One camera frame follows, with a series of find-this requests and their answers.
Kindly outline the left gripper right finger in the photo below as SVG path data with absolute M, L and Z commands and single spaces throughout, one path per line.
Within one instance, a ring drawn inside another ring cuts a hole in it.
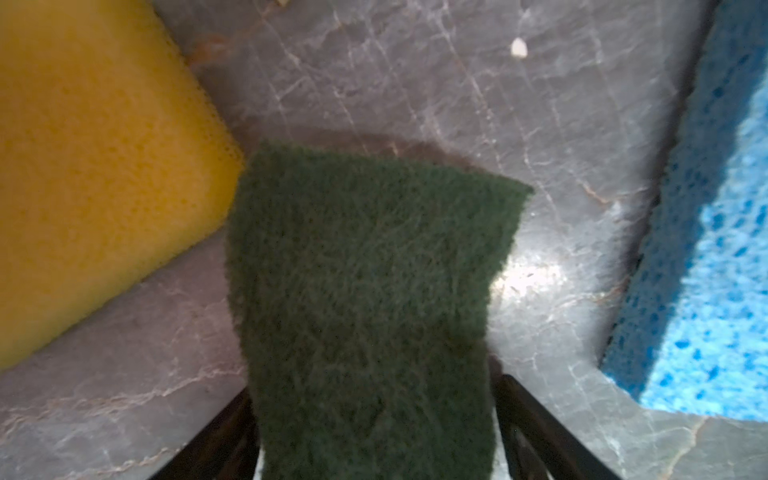
M 500 376 L 494 397 L 511 478 L 619 479 L 514 377 Z

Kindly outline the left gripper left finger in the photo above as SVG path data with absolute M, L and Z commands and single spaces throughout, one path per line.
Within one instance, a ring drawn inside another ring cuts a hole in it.
M 151 479 L 253 479 L 259 457 L 257 419 L 243 389 Z

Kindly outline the dark green wavy sponge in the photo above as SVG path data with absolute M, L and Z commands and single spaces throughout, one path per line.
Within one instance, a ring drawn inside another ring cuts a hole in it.
M 263 142 L 229 213 L 229 305 L 266 479 L 487 479 L 491 287 L 530 186 Z

